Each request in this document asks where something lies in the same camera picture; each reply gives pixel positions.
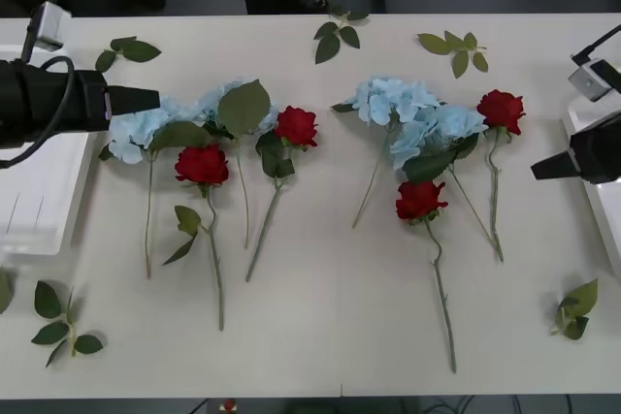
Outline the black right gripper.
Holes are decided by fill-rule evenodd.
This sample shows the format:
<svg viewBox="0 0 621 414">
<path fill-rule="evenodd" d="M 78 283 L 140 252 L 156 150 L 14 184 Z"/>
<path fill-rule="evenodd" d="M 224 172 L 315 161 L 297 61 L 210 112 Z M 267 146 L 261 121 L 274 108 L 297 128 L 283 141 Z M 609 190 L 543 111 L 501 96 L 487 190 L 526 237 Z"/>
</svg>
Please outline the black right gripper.
<svg viewBox="0 0 621 414">
<path fill-rule="evenodd" d="M 583 128 L 570 139 L 569 150 L 532 166 L 536 180 L 576 177 L 592 184 L 620 178 L 620 113 L 614 112 Z"/>
</svg>

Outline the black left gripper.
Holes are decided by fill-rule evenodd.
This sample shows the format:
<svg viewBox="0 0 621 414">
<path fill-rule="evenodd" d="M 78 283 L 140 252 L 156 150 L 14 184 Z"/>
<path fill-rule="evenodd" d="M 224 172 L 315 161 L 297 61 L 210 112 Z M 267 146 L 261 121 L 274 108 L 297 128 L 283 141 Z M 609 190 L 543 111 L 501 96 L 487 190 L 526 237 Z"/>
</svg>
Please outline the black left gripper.
<svg viewBox="0 0 621 414">
<path fill-rule="evenodd" d="M 52 72 L 29 66 L 23 72 L 24 99 L 30 116 L 26 120 L 24 139 L 34 142 L 56 115 L 60 103 L 69 90 L 59 121 L 50 132 L 97 132 L 107 128 L 103 75 L 95 71 L 75 70 L 69 84 L 68 72 Z M 112 85 L 107 88 L 111 98 L 110 117 L 150 111 L 160 107 L 159 93 L 155 90 Z"/>
</svg>

